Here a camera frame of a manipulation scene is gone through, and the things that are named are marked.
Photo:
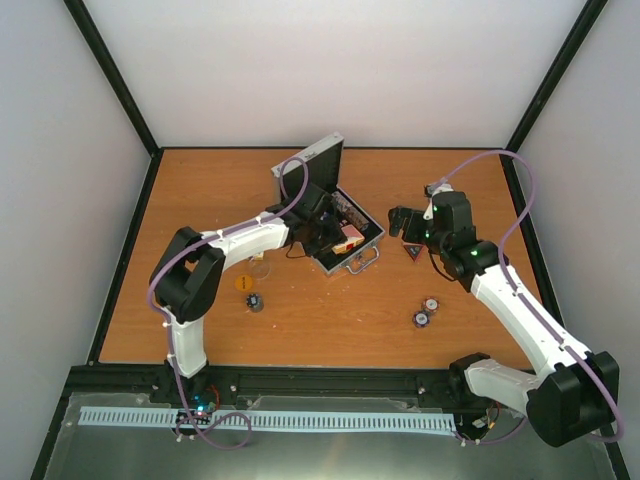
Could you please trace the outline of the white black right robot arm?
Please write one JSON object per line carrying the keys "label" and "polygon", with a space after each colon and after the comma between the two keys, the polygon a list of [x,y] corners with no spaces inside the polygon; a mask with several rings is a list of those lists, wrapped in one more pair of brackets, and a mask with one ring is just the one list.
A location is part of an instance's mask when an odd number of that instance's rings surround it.
{"label": "white black right robot arm", "polygon": [[389,233],[440,258],[447,277],[500,321],[528,358],[526,373],[486,354],[450,366],[461,400],[485,397],[521,414],[548,445],[562,446],[617,422],[619,366],[565,330],[529,292],[500,250],[481,240],[467,196],[448,184],[429,185],[426,210],[389,210]]}

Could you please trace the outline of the red playing card deck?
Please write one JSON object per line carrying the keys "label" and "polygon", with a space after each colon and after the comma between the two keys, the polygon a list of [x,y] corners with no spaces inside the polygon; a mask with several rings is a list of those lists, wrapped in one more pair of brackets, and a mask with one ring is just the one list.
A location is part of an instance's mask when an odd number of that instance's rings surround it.
{"label": "red playing card deck", "polygon": [[352,224],[345,224],[341,227],[345,239],[332,247],[332,252],[336,255],[346,254],[365,240],[364,235]]}

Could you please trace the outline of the silver aluminium poker case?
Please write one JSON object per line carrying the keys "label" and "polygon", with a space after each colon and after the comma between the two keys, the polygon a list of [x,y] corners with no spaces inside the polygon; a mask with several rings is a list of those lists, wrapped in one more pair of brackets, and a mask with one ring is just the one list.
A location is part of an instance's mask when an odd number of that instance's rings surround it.
{"label": "silver aluminium poker case", "polygon": [[335,132],[271,169],[278,202],[287,205],[303,194],[285,218],[295,222],[292,240],[328,276],[362,273],[379,259],[384,236],[380,223],[340,186],[343,147],[344,137]]}

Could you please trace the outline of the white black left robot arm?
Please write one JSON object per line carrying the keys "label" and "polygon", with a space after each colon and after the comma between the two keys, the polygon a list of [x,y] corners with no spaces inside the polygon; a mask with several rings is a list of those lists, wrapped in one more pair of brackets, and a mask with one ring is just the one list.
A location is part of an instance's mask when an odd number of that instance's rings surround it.
{"label": "white black left robot arm", "polygon": [[313,183],[240,224],[215,232],[179,229],[155,267],[147,291],[150,308],[164,317],[167,360],[177,372],[174,392],[190,403],[207,393],[208,378],[200,372],[207,364],[204,317],[225,270],[295,242],[313,255],[343,238],[331,194]]}

